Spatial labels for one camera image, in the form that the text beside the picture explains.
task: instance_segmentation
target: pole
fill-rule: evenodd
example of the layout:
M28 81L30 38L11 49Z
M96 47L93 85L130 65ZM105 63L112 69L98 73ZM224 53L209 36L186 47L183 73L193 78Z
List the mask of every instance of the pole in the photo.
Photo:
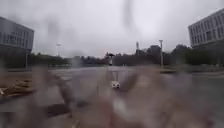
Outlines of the pole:
M61 46L61 44L57 44L58 56L60 56L60 54L59 54L59 47L60 46Z
M161 50L160 50L161 68L163 68L163 40L159 40L159 42L160 42L160 47L161 47Z

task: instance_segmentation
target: sky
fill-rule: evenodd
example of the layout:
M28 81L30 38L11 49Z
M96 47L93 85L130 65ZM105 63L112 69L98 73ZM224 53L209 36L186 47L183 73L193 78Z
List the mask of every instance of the sky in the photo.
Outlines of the sky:
M159 45L190 46L188 26L224 0L0 0L0 16L34 29L33 52L102 57Z

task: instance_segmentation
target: tower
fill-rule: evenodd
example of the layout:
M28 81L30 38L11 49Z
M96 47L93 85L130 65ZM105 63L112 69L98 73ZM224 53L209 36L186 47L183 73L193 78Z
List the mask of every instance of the tower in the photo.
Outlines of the tower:
M139 50L139 43L136 42L136 50Z

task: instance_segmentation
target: white building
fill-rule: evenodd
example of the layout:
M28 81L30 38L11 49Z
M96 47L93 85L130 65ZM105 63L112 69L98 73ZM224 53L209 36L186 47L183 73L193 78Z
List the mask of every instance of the white building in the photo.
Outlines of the white building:
M188 27L193 48L224 43L224 9Z
M34 31L30 28L0 17L0 51L31 52Z

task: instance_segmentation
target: building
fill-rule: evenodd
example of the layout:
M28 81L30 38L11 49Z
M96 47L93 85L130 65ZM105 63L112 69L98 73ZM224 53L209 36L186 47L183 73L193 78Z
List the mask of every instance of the building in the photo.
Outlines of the building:
M0 65L27 67L33 39L32 29L0 17Z
M33 38L32 29L0 17L0 54L30 53Z
M188 30L192 48L223 49L224 9L190 25Z

